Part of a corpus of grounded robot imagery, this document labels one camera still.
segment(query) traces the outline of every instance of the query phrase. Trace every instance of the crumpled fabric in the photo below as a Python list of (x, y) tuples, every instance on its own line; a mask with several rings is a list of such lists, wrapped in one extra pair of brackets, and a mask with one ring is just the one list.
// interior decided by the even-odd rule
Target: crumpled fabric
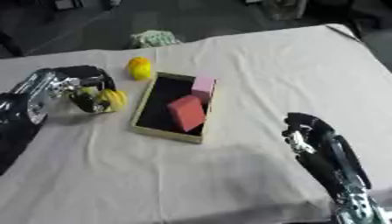
[(170, 31), (145, 31), (130, 36), (133, 48), (148, 48), (155, 46), (171, 46), (181, 44)]

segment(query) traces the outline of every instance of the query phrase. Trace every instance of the chair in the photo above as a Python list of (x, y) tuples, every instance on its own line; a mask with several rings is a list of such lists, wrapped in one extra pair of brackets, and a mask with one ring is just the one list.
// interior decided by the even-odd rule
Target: chair
[(14, 39), (0, 30), (0, 45), (15, 57), (24, 56), (20, 47), (15, 43)]
[(318, 19), (322, 23), (340, 23), (347, 25), (353, 33), (362, 38), (361, 21), (371, 22), (375, 29), (381, 28), (381, 20), (362, 11), (354, 10), (355, 0), (342, 0), (342, 4), (326, 4), (311, 0), (306, 8), (305, 15)]

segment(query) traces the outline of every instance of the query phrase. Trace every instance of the block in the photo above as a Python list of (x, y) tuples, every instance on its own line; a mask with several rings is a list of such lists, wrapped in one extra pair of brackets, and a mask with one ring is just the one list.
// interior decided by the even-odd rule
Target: block
[(194, 95), (184, 96), (168, 105), (176, 124), (188, 132), (206, 120), (201, 101)]
[(215, 79), (197, 76), (192, 85), (192, 95), (199, 97), (202, 103), (208, 103), (214, 90)]

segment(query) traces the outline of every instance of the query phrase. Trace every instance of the yellow fruit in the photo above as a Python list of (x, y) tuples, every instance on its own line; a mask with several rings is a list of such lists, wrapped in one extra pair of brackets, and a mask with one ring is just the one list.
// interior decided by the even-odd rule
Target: yellow fruit
[(113, 91), (110, 89), (103, 89), (98, 95), (98, 99), (110, 103), (110, 107), (105, 112), (118, 111), (127, 103), (127, 96), (123, 91)]
[(128, 62), (128, 72), (137, 81), (151, 77), (151, 63), (148, 59), (137, 57)]

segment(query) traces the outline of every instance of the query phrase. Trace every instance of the yellow ball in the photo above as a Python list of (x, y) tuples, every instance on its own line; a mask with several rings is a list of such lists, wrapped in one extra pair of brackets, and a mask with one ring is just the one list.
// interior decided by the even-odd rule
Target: yellow ball
[(137, 80), (144, 80), (151, 77), (151, 63), (148, 59), (137, 57), (131, 59), (127, 65), (128, 72)]

